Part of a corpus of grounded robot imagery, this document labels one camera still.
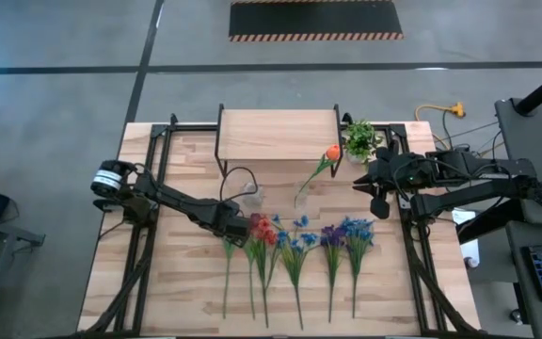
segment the wooden table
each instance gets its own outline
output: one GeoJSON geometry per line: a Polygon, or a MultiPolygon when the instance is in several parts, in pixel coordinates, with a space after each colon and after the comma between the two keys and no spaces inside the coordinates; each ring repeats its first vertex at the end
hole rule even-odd
{"type": "MultiPolygon", "coordinates": [[[[427,122],[404,124],[412,152],[435,150],[427,122]]],[[[150,130],[150,123],[128,124],[119,159],[142,162],[150,130]]],[[[213,132],[174,133],[165,184],[197,198],[217,198],[222,177],[215,162],[214,147],[213,132]]],[[[295,183],[308,177],[315,162],[244,160],[232,162],[232,165],[247,166],[256,174],[264,192],[262,212],[280,214],[284,225],[290,225],[291,219],[298,217],[298,212],[292,207],[295,183]]],[[[153,167],[158,168],[156,160],[153,167]]],[[[371,197],[350,188],[352,181],[363,173],[363,166],[343,162],[334,179],[330,178],[329,171],[325,171],[312,182],[306,204],[306,213],[311,218],[309,231],[318,232],[324,226],[338,224],[346,215],[375,219],[369,212],[371,197]]],[[[247,173],[234,172],[228,178],[226,196],[238,192],[247,180],[247,173]]],[[[300,283],[303,331],[298,325],[294,289],[281,262],[278,262],[268,291],[269,329],[264,325],[261,287],[254,268],[256,320],[252,319],[248,264],[241,250],[235,252],[231,261],[228,314],[226,319],[222,319],[226,260],[221,241],[180,213],[163,208],[154,246],[142,335],[419,334],[403,234],[392,195],[389,201],[391,217],[375,222],[375,246],[363,261],[356,318],[353,319],[350,312],[350,267],[344,262],[336,282],[332,322],[327,323],[325,258],[321,249],[310,253],[300,283]]],[[[120,218],[120,213],[107,215],[102,231],[115,225],[120,218]]],[[[130,233],[130,226],[122,226],[99,243],[79,330],[93,324],[118,292],[130,233]]],[[[432,225],[430,244],[440,287],[459,313],[478,328],[478,317],[454,225],[445,221],[432,225]]],[[[435,328],[427,291],[423,298],[430,327],[435,328]]],[[[132,319],[132,307],[129,310],[127,319],[132,319]]]]}

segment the black floor mat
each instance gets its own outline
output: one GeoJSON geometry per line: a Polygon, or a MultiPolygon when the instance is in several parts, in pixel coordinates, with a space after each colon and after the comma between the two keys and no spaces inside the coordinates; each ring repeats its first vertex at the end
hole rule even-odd
{"type": "Polygon", "coordinates": [[[391,0],[250,0],[231,3],[230,40],[400,40],[391,0]]]}

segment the wooden tabletop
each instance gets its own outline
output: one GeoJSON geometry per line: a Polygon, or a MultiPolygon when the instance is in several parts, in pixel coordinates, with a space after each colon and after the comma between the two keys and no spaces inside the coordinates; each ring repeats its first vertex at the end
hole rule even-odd
{"type": "Polygon", "coordinates": [[[224,109],[221,160],[319,160],[338,144],[333,109],[224,109]]]}
{"type": "MultiPolygon", "coordinates": [[[[427,122],[403,123],[412,152],[425,153],[435,149],[427,122]]],[[[150,129],[150,123],[128,124],[119,159],[143,162],[150,129]]],[[[214,159],[214,148],[215,134],[212,132],[174,133],[165,184],[197,198],[217,198],[222,177],[214,159]]],[[[247,166],[254,171],[264,194],[262,212],[280,214],[284,225],[290,225],[291,220],[299,216],[292,204],[295,183],[310,175],[315,162],[248,160],[231,165],[247,166]]],[[[363,173],[363,166],[343,161],[334,179],[327,170],[312,182],[305,211],[311,218],[309,231],[319,232],[324,226],[338,224],[344,216],[375,219],[369,212],[371,197],[351,188],[352,181],[363,173]]],[[[225,194],[230,196],[238,192],[247,181],[247,174],[234,172],[228,178],[225,194]]],[[[298,325],[295,292],[281,262],[278,262],[268,290],[268,329],[264,325],[261,285],[254,267],[256,320],[252,319],[248,264],[241,250],[235,252],[231,261],[228,314],[223,319],[226,260],[220,239],[203,231],[182,214],[163,208],[154,246],[142,335],[419,334],[403,234],[392,195],[389,195],[389,201],[391,217],[375,221],[375,246],[363,259],[356,318],[353,319],[350,312],[350,267],[343,263],[336,281],[332,322],[327,323],[327,266],[321,249],[310,253],[300,281],[303,331],[298,325]]],[[[252,211],[245,208],[245,213],[249,212],[252,211]]],[[[102,231],[120,219],[120,213],[107,215],[102,231]]],[[[438,284],[458,312],[471,325],[479,327],[454,225],[442,221],[431,227],[430,244],[438,284]]],[[[100,241],[80,317],[80,330],[92,325],[118,292],[130,233],[130,226],[121,226],[100,241]]],[[[430,327],[436,328],[427,290],[424,302],[430,327]]],[[[127,319],[133,319],[133,307],[129,310],[127,319]]]]}

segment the potted plant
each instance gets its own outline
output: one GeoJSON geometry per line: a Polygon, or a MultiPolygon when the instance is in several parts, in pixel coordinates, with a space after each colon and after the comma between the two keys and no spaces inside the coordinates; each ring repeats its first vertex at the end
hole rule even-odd
{"type": "Polygon", "coordinates": [[[348,125],[346,131],[348,132],[348,139],[344,143],[346,157],[354,164],[367,164],[382,138],[375,134],[374,127],[365,120],[354,121],[348,125]]]}

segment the gray concrete floor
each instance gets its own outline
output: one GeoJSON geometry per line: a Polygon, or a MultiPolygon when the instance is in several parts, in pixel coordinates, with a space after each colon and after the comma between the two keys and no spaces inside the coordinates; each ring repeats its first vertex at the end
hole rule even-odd
{"type": "MultiPolygon", "coordinates": [[[[154,2],[0,0],[0,68],[137,66],[154,2]]],[[[542,0],[395,0],[406,39],[371,43],[232,44],[229,3],[166,1],[151,65],[542,61],[542,0]]],[[[117,154],[135,80],[133,73],[0,75],[0,191],[20,202],[16,226],[47,234],[8,274],[0,338],[75,329],[102,218],[88,186],[99,163],[117,154]]],[[[540,83],[542,69],[149,74],[135,119],[167,121],[176,113],[181,121],[213,121],[219,103],[337,103],[355,118],[406,121],[417,105],[461,101],[467,117],[447,120],[457,134],[495,121],[496,100],[524,96],[540,83]]],[[[422,116],[444,135],[440,112],[422,116]]],[[[455,141],[477,150],[497,131],[455,141]]],[[[497,156],[506,156],[503,148],[497,156]]],[[[528,333],[507,319],[515,299],[504,288],[472,284],[483,328],[528,333]]]]}

